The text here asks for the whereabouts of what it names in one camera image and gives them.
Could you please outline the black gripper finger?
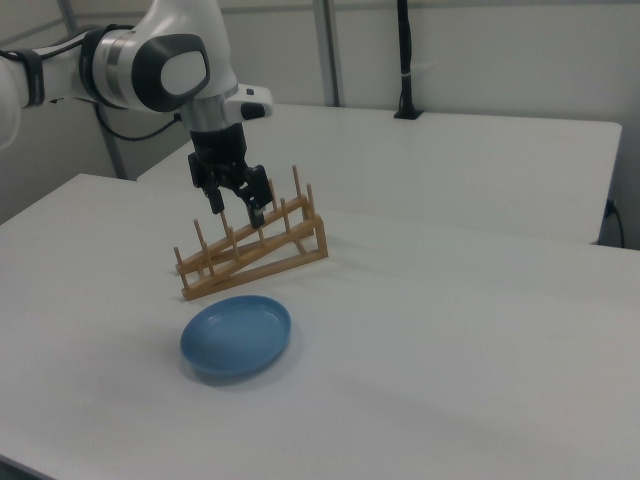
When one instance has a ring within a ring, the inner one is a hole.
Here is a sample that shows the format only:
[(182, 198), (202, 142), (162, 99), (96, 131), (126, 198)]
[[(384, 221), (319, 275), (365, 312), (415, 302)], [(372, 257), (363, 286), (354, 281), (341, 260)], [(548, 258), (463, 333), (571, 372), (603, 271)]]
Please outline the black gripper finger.
[(224, 211), (224, 201), (220, 191), (219, 183), (212, 172), (210, 172), (204, 181), (202, 190), (209, 201), (211, 211), (214, 215), (218, 215)]
[(254, 229), (265, 223), (264, 209), (272, 202), (273, 194), (266, 171), (262, 165), (247, 168), (240, 177), (236, 195), (246, 205), (250, 225)]

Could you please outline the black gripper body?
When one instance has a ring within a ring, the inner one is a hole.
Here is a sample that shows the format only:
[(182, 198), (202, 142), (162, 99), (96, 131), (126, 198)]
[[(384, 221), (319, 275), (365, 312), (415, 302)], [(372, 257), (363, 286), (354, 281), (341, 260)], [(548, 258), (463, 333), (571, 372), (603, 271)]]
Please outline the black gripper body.
[(248, 169), (242, 124), (210, 132), (191, 131), (190, 137), (195, 151), (188, 156), (188, 162), (194, 186), (203, 188), (212, 176), (218, 186), (240, 189)]

